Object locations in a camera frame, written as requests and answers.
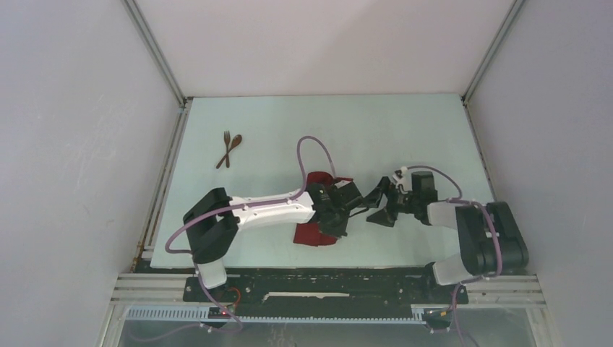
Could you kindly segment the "red cloth napkin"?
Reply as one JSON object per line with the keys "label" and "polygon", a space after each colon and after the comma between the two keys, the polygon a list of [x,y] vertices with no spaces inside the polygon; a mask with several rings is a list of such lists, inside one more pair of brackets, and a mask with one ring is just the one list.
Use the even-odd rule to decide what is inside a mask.
{"label": "red cloth napkin", "polygon": [[[308,173],[306,184],[323,184],[328,187],[339,181],[353,181],[349,177],[333,177],[330,173],[324,171],[313,171]],[[320,232],[319,226],[316,223],[297,224],[293,243],[302,244],[309,247],[326,247],[334,245],[337,239],[333,236],[328,236]]]}

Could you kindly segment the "brown wooden spoon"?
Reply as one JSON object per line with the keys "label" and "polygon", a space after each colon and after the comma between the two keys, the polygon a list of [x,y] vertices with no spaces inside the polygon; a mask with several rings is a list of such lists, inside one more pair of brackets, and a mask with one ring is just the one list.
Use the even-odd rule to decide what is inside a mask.
{"label": "brown wooden spoon", "polygon": [[[230,153],[233,149],[235,149],[236,147],[238,147],[241,142],[243,140],[243,137],[241,134],[238,134],[234,137],[231,137],[231,146],[230,146],[230,150],[229,150],[229,154],[228,154],[228,160],[227,163],[229,164],[229,167],[231,166],[231,162],[230,162]],[[219,169],[223,164],[225,163],[221,163],[223,157],[220,159],[220,161],[218,162],[218,164],[216,165],[216,169]]]}

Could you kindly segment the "brown wooden fork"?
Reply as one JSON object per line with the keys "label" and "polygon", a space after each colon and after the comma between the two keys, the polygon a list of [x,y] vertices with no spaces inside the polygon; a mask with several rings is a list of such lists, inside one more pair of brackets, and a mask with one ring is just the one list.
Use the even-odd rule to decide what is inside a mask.
{"label": "brown wooden fork", "polygon": [[225,163],[226,167],[228,168],[229,164],[227,163],[227,160],[228,160],[228,154],[229,154],[229,150],[231,146],[231,133],[228,130],[224,132],[223,139],[224,139],[225,146],[226,146],[226,154],[224,155],[221,163]]}

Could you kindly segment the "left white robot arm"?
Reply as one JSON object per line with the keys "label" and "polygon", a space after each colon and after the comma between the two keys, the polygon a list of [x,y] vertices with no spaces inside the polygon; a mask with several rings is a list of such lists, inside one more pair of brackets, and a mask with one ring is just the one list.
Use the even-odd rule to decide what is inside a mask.
{"label": "left white robot arm", "polygon": [[330,186],[307,184],[287,194],[267,197],[231,197],[224,188],[212,189],[183,217],[192,260],[202,280],[200,290],[211,301],[226,297],[223,257],[241,231],[315,223],[320,233],[339,239],[346,236],[351,216],[375,205],[346,180]]}

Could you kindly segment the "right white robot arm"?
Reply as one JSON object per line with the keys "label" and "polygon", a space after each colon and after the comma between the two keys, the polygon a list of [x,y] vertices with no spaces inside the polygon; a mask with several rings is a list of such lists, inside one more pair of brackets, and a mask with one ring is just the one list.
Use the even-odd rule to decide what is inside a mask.
{"label": "right white robot arm", "polygon": [[481,205],[459,198],[441,200],[434,175],[418,171],[410,176],[382,177],[364,198],[364,207],[374,208],[367,221],[393,227],[400,214],[410,214],[425,226],[454,230],[459,252],[427,265],[428,277],[420,283],[421,295],[441,301],[449,285],[470,283],[525,268],[529,253],[518,224],[506,202]]}

